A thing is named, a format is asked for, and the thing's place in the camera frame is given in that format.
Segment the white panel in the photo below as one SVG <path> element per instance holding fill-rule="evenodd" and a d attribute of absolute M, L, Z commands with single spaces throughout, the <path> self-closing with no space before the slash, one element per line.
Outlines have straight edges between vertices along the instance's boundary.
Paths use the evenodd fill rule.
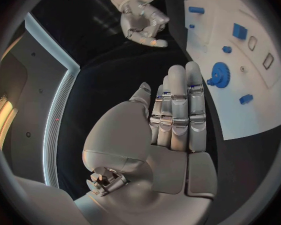
<path fill-rule="evenodd" d="M 202 31 L 195 31 L 197 27 L 189 28 L 192 1 L 197 0 L 184 2 L 187 52 L 200 65 L 205 81 L 211 78 L 217 62 L 227 64 L 231 73 L 226 88 L 208 86 L 224 140 L 251 136 L 281 125 L 281 62 L 262 24 L 240 0 L 200 0 L 205 14 L 210 7 L 214 14 L 212 27 L 211 24 L 202 26 L 208 28 L 206 33 L 211 31 L 210 39 L 206 40 Z M 234 23 L 248 29 L 246 40 L 232 36 Z M 253 51 L 248 45 L 251 36 L 257 39 Z M 230 46 L 232 53 L 224 53 L 223 46 Z M 267 70 L 263 63 L 269 53 L 274 59 Z M 241 105 L 239 99 L 247 94 L 252 94 L 253 100 Z"/>

